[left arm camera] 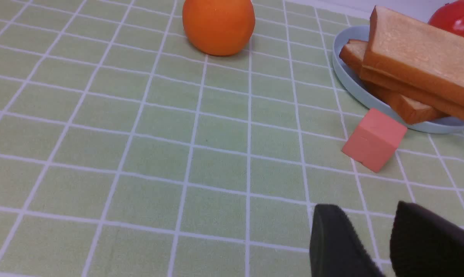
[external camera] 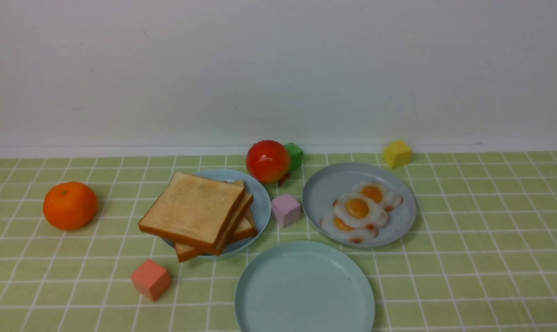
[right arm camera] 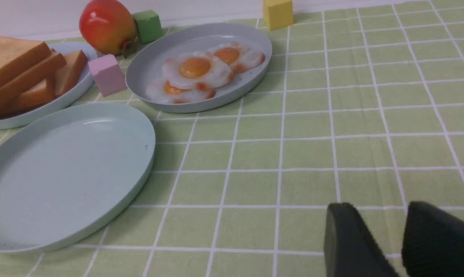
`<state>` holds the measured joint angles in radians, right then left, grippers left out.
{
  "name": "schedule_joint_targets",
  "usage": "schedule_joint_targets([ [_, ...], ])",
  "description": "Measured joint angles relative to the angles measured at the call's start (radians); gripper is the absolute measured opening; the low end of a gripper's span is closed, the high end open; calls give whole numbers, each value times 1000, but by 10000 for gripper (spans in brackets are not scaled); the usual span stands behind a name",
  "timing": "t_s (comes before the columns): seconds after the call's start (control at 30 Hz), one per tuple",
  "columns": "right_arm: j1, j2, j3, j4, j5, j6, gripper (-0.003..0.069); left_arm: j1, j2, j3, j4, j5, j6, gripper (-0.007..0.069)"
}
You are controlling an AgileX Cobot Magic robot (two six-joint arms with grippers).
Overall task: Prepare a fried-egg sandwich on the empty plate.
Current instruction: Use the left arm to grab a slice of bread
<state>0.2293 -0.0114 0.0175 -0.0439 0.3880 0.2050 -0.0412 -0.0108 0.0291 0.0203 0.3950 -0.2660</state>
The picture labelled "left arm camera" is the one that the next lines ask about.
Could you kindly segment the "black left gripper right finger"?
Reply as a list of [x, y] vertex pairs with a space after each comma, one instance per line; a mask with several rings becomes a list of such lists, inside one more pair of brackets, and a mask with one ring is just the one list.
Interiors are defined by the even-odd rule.
[[464, 229], [416, 203], [397, 204], [389, 248], [397, 277], [464, 277]]

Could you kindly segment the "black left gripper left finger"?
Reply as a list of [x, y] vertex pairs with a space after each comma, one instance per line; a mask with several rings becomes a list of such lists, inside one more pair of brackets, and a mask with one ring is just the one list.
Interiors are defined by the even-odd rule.
[[334, 204], [313, 211], [309, 246], [313, 277], [384, 277], [346, 213]]

